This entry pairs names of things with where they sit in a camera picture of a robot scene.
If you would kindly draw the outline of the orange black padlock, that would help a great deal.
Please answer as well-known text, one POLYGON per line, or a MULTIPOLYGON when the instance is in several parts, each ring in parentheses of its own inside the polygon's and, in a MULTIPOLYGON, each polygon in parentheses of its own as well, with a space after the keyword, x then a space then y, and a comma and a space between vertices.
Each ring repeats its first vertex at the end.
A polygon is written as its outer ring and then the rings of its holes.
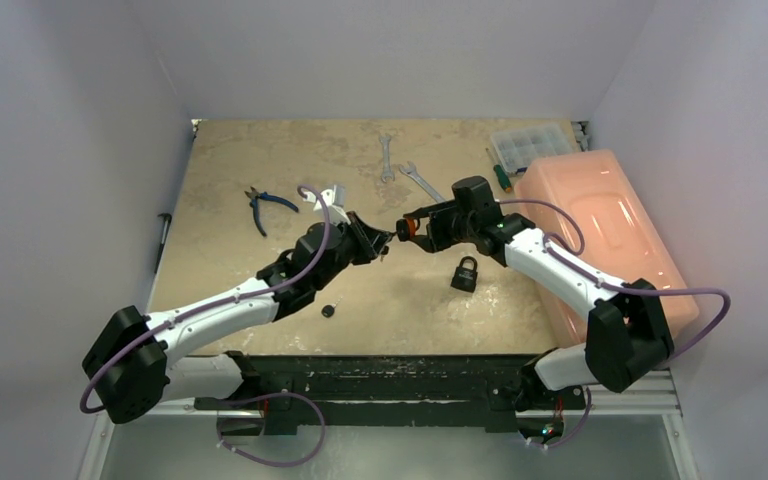
POLYGON ((401 242, 411 241, 417 234, 419 222, 414 218, 401 218, 396 222, 396 235, 401 242))

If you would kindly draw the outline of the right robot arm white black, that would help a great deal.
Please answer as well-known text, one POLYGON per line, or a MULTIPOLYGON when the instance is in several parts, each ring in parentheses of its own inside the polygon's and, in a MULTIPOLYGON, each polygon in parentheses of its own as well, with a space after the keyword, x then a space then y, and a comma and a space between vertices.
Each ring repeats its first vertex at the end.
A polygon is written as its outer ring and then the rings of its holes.
POLYGON ((674 352, 654 286, 609 275, 577 258, 519 213, 506 214, 488 181, 468 177, 453 199, 406 213, 398 238, 428 253, 470 243, 476 250, 534 280, 587 323, 586 340, 541 355, 526 368, 524 399, 544 407, 567 387, 598 384, 621 393, 674 352))

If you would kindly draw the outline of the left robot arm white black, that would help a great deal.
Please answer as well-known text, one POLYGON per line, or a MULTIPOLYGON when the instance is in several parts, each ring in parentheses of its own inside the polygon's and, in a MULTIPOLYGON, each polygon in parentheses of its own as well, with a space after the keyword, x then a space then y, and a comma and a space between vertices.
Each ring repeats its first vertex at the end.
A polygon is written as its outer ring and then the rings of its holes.
POLYGON ((393 237, 349 213, 345 222, 311 225, 293 248, 223 293, 149 314, 135 306, 117 310, 82 361, 89 384, 80 410, 105 412, 115 424, 143 416, 162 401, 173 382, 171 369, 184 357, 305 308, 348 266, 386 255, 393 237))

